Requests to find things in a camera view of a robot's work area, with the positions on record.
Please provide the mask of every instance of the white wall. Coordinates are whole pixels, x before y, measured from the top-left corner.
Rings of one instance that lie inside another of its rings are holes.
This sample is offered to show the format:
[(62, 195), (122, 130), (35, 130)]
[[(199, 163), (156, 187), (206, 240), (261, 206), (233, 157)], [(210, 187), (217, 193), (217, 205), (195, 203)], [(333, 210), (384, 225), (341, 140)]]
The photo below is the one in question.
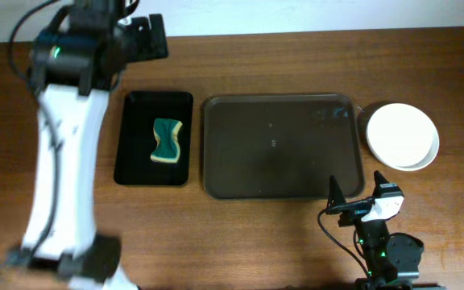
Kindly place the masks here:
[[(0, 41), (42, 1), (0, 0)], [(32, 39), (59, 5), (34, 16), (18, 39)], [(464, 26), (464, 0), (142, 0), (135, 15), (150, 13), (164, 15), (169, 36)]]

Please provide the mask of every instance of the black cable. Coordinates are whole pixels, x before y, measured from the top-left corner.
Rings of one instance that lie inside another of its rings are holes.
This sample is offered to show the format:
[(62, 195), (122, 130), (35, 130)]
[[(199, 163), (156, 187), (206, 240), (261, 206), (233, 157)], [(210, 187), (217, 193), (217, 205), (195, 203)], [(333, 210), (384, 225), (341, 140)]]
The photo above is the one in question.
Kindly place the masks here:
[(360, 256), (361, 258), (364, 259), (364, 255), (363, 255), (363, 253), (361, 252), (361, 250), (359, 250), (359, 247), (358, 247), (357, 236), (358, 236), (358, 231), (357, 231), (357, 230), (354, 230), (354, 237), (352, 237), (352, 240), (354, 241), (355, 250), (358, 252), (359, 256)]
[(323, 213), (325, 213), (327, 209), (323, 209), (319, 214), (318, 214), (318, 225), (320, 226), (321, 230), (323, 230), (324, 234), (330, 238), (331, 241), (333, 241), (336, 245), (338, 245), (338, 247), (342, 248), (345, 252), (347, 252), (349, 255), (352, 256), (352, 258), (355, 259), (355, 261), (359, 264), (359, 266), (361, 266), (362, 268), (362, 271), (364, 271), (364, 274), (367, 276), (368, 278), (368, 281), (370, 284), (373, 285), (373, 283), (371, 282), (371, 277), (370, 275), (368, 274), (368, 270), (367, 268), (364, 266), (363, 262), (361, 262), (361, 260), (354, 254), (352, 253), (351, 250), (347, 249), (345, 246), (343, 246), (340, 242), (338, 242), (331, 234), (329, 234), (329, 232), (325, 229), (325, 227), (321, 224), (321, 215), (323, 215)]
[(17, 65), (15, 64), (14, 62), (14, 41), (15, 41), (15, 36), (17, 35), (17, 32), (19, 31), (19, 29), (21, 28), (21, 26), (23, 25), (23, 23), (25, 23), (29, 18), (30, 16), (32, 16), (33, 14), (37, 13), (38, 11), (42, 10), (43, 8), (47, 7), (47, 6), (50, 6), (51, 4), (53, 3), (56, 3), (58, 2), (59, 0), (49, 0), (49, 1), (46, 1), (40, 5), (38, 5), (37, 7), (29, 10), (23, 17), (21, 17), (21, 19), (17, 22), (17, 24), (15, 25), (14, 29), (12, 30), (12, 33), (10, 34), (10, 39), (8, 40), (8, 50), (7, 50), (7, 54), (8, 54), (8, 63), (10, 64), (10, 68), (12, 69), (12, 71), (15, 73), (15, 75), (21, 79), (23, 79), (23, 81), (25, 81), (26, 83), (28, 82), (28, 79), (26, 77), (26, 75), (21, 72), (18, 68), (17, 68)]
[[(28, 79), (24, 73), (19, 71), (17, 68), (17, 65), (14, 62), (14, 56), (13, 56), (13, 47), (14, 47), (14, 41), (15, 41), (15, 36), (17, 35), (17, 32), (19, 31), (19, 28), (23, 25), (23, 23), (30, 18), (33, 14), (36, 12), (42, 10), (44, 7), (50, 6), (51, 4), (58, 2), (59, 0), (49, 0), (46, 1), (37, 7), (29, 10), (15, 25), (14, 29), (12, 30), (12, 33), (10, 35), (9, 43), (8, 43), (8, 63), (10, 65), (10, 68), (12, 71), (21, 79), (23, 79), (26, 83), (29, 89), (31, 89), (31, 84), (28, 82)], [(32, 92), (34, 94), (34, 99), (37, 101), (39, 104), (39, 110), (42, 112), (46, 126), (48, 127), (50, 136), (51, 136), (51, 146), (53, 150), (53, 192), (52, 192), (52, 205), (51, 205), (51, 210), (48, 216), (48, 219), (46, 221), (46, 225), (44, 226), (44, 229), (41, 231), (39, 239), (37, 240), (37, 243), (31, 248), (30, 254), (28, 256), (28, 262), (31, 261), (37, 250), (40, 248), (40, 246), (43, 245), (44, 241), (48, 238), (49, 234), (51, 233), (52, 227), (53, 227), (53, 222), (55, 221), (55, 215), (56, 215), (56, 208), (58, 204), (58, 195), (59, 195), (59, 182), (60, 182), (60, 149), (62, 144), (59, 144), (59, 138), (56, 132), (56, 123), (53, 120), (52, 114), (50, 113), (49, 109), (43, 104), (42, 100), (40, 100), (38, 95), (35, 95), (35, 92)]]

